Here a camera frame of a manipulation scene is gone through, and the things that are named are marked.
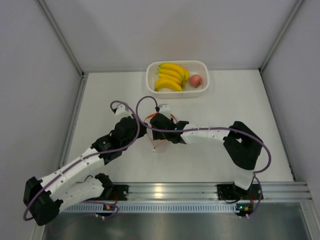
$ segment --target metal plate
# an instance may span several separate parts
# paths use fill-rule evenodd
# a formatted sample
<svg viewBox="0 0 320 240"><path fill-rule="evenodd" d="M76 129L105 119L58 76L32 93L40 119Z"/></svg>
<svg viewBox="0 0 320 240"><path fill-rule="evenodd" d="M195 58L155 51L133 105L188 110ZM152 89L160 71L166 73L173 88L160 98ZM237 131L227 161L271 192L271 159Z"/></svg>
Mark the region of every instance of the metal plate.
<svg viewBox="0 0 320 240"><path fill-rule="evenodd" d="M132 213L237 213L236 204L218 203L127 203L117 204L120 214ZM79 203L68 207L64 213L112 213L102 204Z"/></svg>
<svg viewBox="0 0 320 240"><path fill-rule="evenodd" d="M299 203L262 203L249 219L234 213L123 213L106 220L83 215L60 214L52 231L68 227L57 236L47 227L42 240L310 240Z"/></svg>
<svg viewBox="0 0 320 240"><path fill-rule="evenodd" d="M223 201L234 201L234 200L250 200L250 194L252 194L253 199L257 200L260 196L260 188L258 184L252 184L250 193L247 195L236 195L232 192L233 184L219 184L216 186L218 192L218 199Z"/></svg>

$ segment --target white basket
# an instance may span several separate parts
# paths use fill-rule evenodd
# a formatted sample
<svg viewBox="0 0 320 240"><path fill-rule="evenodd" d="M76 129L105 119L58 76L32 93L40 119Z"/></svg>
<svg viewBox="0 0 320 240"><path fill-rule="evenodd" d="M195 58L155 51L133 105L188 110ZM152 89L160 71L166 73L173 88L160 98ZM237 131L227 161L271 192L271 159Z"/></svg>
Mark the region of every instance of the white basket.
<svg viewBox="0 0 320 240"><path fill-rule="evenodd" d="M186 83L183 91L172 91L168 88L162 88L159 91L154 91L156 87L156 81L159 79L158 68L160 64L163 63L175 63L181 67L187 69L190 76L198 74L202 77L202 84L194 88ZM178 99L178 98L195 98L201 96L205 90L209 87L209 73L205 64L200 61L157 61L150 64L146 70L145 75L146 87L152 93L154 97L161 99Z"/></svg>

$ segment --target metal track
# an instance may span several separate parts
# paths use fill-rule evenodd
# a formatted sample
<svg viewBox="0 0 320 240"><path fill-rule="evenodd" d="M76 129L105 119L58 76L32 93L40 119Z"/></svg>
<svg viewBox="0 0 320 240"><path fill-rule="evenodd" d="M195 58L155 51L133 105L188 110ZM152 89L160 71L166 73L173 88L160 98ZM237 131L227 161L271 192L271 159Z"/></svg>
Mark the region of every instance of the metal track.
<svg viewBox="0 0 320 240"><path fill-rule="evenodd" d="M117 204L119 213L235 213L236 204L218 200L220 183L125 183L128 201ZM262 182L263 203L312 203L304 182ZM79 203L65 213L110 213L102 204Z"/></svg>
<svg viewBox="0 0 320 240"><path fill-rule="evenodd" d="M70 116L70 119L69 119L69 122L68 122L66 134L65 134L65 137L64 137L63 148L62 148L62 151L61 151L61 154L60 154L60 158L59 158L57 169L62 168L65 165L66 160L68 158L69 150L70 150L70 147L71 147L72 138L73 138L73 135L74 135L74 132L75 132L76 124L77 124L77 119L78 119L78 114L79 114L79 111L80 111L80 106L81 106L82 99L83 99L83 96L84 96L84 93L85 93L87 80L88 80L88 75L86 75L86 74L80 78L78 91L77 91L76 96L75 96L75 100L74 100L71 116Z"/></svg>
<svg viewBox="0 0 320 240"><path fill-rule="evenodd" d="M119 202L119 213L238 213L236 204L219 203L132 203ZM111 213L102 204L79 203L68 207L64 213Z"/></svg>
<svg viewBox="0 0 320 240"><path fill-rule="evenodd" d="M221 183L125 183L129 185L128 201L135 203L211 202L218 200L217 185ZM262 182L263 202L312 202L305 182Z"/></svg>

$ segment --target bunch of bananas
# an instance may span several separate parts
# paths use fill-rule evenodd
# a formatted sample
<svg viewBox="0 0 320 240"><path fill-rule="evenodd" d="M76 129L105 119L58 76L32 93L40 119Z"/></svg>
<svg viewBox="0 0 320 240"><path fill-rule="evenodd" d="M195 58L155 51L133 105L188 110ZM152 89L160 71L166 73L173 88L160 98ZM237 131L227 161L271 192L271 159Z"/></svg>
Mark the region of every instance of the bunch of bananas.
<svg viewBox="0 0 320 240"><path fill-rule="evenodd" d="M157 75L160 77L155 83L155 91L167 88L181 92L190 77L188 70L174 63L165 62L159 65Z"/></svg>

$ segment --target metal frame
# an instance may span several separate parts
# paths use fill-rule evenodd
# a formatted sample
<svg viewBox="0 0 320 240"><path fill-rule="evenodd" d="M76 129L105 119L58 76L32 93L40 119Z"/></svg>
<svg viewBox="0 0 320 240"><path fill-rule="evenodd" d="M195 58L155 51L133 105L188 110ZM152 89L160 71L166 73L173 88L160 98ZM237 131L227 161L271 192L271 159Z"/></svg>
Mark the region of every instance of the metal frame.
<svg viewBox="0 0 320 240"><path fill-rule="evenodd" d="M80 75L80 81L78 86L77 95L74 101L74 106L72 109L71 117L67 127L67 132L64 139L63 149L61 151L58 167L62 167L69 154L71 147L72 137L75 131L75 126L80 111L81 102L83 99L86 82L88 79L88 74L85 74L82 70L79 62L77 61L70 45L63 36L59 26L57 25L53 15L51 14L45 0L35 0L39 5L41 11L44 13L47 21L51 25L53 31L55 32L57 38L60 40L62 46L65 49L66 54L69 56L74 67ZM285 23L280 29L277 37L275 38L272 46L270 47L261 67L259 68L262 81L263 72L270 62L272 56L276 52L280 42L285 36L288 28L292 24L293 20L297 16L304 0L297 0L287 17ZM281 136L282 144L284 146L287 158L290 160L289 153L287 151L287 145L283 138L282 129L279 124L276 113L274 112L272 99L270 98L268 89L263 82L268 100L273 111L273 116L275 118L278 131ZM292 174L294 175L294 166L290 162L292 169ZM219 204L217 197L217 183L126 183L129 184L128 199L130 202L135 203L217 203ZM303 212L306 225L310 232L312 239L320 239L320 219L312 201L312 196L310 194L309 188L304 182L262 182L264 203L290 203L299 202L301 205L301 210ZM35 224L32 236L30 239L40 239L43 235L44 227L39 227Z"/></svg>
<svg viewBox="0 0 320 240"><path fill-rule="evenodd" d="M284 22L283 26L281 27L279 33L277 34L275 40L273 41L273 44L271 45L271 48L269 49L268 53L266 54L261 67L259 68L260 72L263 73L264 70L266 69L268 63L270 62L271 58L275 54L280 42L284 38L287 30L293 23L295 17L297 16L299 10L301 9L302 4L305 2L305 0L297 0L290 11L289 16L287 17L286 21Z"/></svg>
<svg viewBox="0 0 320 240"><path fill-rule="evenodd" d="M62 34L57 22L55 21L53 15L51 14L47 4L44 0L35 0L35 2L39 5L41 11L44 13L44 16L48 20L48 23L51 25L54 33L56 34L58 40L60 40L66 54L69 56L71 62L73 63L75 69L79 73L80 76L84 75L84 71L82 71L81 66L79 65L74 53L72 52L70 45L66 41L64 35Z"/></svg>
<svg viewBox="0 0 320 240"><path fill-rule="evenodd" d="M61 154L60 154L60 158L59 158L59 163L58 163L58 169L63 167L65 165L65 162L68 158L69 155L69 150L71 147L71 141L72 138L74 136L74 132L75 132L75 128L76 128L76 124L77 124L77 119L78 119L78 115L79 115L79 111L80 111L80 106L82 103L82 99L85 93L85 88L86 88L86 84L87 84L87 80L88 80L88 75L84 74L81 78L80 78L80 83L78 86L78 91L74 100L74 104L73 104L73 108L72 108L72 112L71 112L71 116L70 116L70 120L67 126L67 131L64 137L64 141L63 141L63 148L61 150Z"/></svg>

